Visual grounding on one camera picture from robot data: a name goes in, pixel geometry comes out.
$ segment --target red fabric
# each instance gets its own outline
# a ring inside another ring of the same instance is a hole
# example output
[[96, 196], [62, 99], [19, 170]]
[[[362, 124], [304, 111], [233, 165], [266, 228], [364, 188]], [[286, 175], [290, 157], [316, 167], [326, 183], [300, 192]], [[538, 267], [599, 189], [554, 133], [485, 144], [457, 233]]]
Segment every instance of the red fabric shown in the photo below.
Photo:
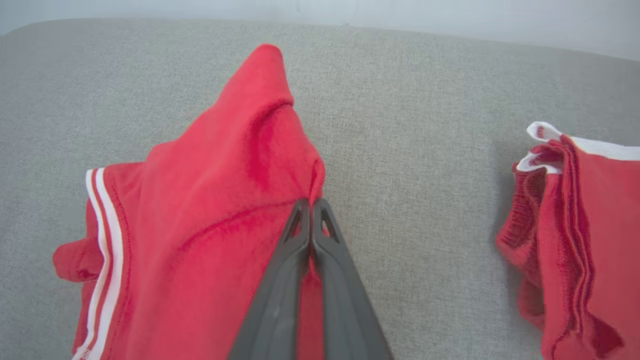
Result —
[[576, 144], [561, 135], [531, 150], [531, 165], [558, 173], [514, 165], [497, 245], [524, 275], [518, 307], [544, 330], [545, 359], [640, 359], [640, 161]]
[[[180, 138], [89, 172], [87, 237], [54, 254], [60, 277], [85, 282], [76, 358], [227, 356], [292, 205], [321, 196], [324, 165], [292, 106], [282, 55], [263, 45]], [[315, 272], [300, 318], [300, 358], [321, 359]]]

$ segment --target white wall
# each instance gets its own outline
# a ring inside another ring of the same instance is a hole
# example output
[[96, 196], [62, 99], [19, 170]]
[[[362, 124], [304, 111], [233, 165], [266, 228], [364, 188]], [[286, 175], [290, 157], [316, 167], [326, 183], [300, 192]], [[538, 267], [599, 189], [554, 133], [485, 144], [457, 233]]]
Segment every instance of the white wall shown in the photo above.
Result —
[[0, 0], [0, 34], [33, 22], [78, 17], [407, 29], [640, 60], [640, 0]]

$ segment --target gray textile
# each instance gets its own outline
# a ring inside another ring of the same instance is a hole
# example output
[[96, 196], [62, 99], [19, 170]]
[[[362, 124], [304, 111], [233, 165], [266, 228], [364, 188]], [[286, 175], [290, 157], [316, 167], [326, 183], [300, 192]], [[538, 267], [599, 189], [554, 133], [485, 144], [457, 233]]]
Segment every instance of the gray textile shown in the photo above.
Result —
[[546, 120], [640, 145], [640, 63], [420, 33], [217, 20], [62, 20], [0, 37], [0, 358], [68, 359], [84, 172], [143, 160], [260, 43], [285, 58], [325, 197], [398, 360], [538, 359], [494, 245], [511, 164]]

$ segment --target light gray surface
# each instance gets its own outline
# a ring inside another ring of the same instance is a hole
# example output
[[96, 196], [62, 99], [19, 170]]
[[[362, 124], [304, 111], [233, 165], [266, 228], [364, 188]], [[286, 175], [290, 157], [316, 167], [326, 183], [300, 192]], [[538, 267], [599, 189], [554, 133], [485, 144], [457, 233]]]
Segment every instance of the light gray surface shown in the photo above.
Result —
[[0, 37], [0, 358], [68, 359], [84, 171], [143, 160], [262, 42], [396, 359], [537, 359], [493, 241], [534, 120], [640, 145], [640, 63], [382, 30], [213, 20], [63, 20]]

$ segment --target gray cushion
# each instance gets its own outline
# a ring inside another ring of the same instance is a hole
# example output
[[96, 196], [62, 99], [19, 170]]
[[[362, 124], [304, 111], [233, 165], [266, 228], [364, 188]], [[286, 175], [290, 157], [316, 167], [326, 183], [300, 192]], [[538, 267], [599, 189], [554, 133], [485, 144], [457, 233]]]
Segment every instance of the gray cushion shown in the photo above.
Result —
[[349, 27], [62, 20], [0, 37], [0, 357], [68, 359], [84, 171], [144, 160], [210, 106], [260, 43], [295, 109], [390, 346], [403, 359], [537, 359], [494, 238], [525, 128], [640, 145], [640, 63]]

